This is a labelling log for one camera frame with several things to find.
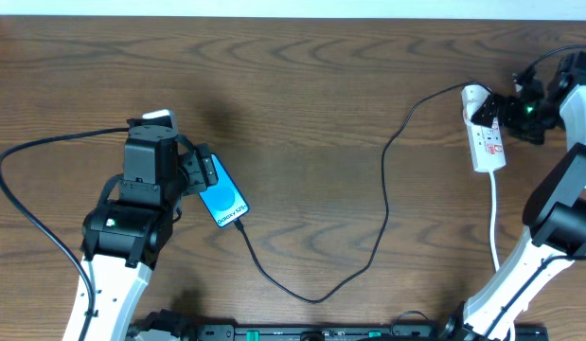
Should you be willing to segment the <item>white power strip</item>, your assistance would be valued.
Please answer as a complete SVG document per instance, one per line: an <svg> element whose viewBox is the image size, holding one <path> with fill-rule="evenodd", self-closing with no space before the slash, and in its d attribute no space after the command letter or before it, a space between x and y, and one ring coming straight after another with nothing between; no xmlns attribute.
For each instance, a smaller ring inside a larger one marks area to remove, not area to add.
<svg viewBox="0 0 586 341"><path fill-rule="evenodd" d="M463 110L473 169L480 173L494 172L506 165L498 120L494 119L490 127L471 123L470 114L474 114L477 109L478 102L473 100Z"/></svg>

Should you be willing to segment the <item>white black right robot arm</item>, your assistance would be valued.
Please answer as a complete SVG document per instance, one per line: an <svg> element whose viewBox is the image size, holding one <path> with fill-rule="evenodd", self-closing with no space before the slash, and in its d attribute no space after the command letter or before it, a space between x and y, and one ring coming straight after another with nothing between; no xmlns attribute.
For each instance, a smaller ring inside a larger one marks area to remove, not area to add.
<svg viewBox="0 0 586 341"><path fill-rule="evenodd" d="M460 304L441 340L513 340L514 321L557 274L586 260L586 45L568 45L549 84L536 64L514 75L515 95L502 96L472 82L462 90L463 119L478 172L504 165L500 131L535 145L561 127L567 152L525 204L523 232L505 261L474 296Z"/></svg>

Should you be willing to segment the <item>blue Galaxy smartphone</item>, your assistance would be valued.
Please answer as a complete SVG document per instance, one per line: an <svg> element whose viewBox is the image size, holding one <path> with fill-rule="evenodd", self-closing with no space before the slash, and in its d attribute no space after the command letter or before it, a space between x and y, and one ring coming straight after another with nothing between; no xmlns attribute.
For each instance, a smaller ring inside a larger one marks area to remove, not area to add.
<svg viewBox="0 0 586 341"><path fill-rule="evenodd" d="M211 155L218 182L200 193L207 211L219 228L226 227L249 212L250 207L216 154Z"/></svg>

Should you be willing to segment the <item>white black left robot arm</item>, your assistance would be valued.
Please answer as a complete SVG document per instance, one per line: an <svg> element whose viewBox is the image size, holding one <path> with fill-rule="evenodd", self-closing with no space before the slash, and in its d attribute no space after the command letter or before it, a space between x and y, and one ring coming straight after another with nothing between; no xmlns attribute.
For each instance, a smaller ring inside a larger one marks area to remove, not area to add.
<svg viewBox="0 0 586 341"><path fill-rule="evenodd" d="M216 185L207 145L169 126L129 130L123 172L104 186L84 219L81 282L66 340L122 340L169 240L183 197Z"/></svg>

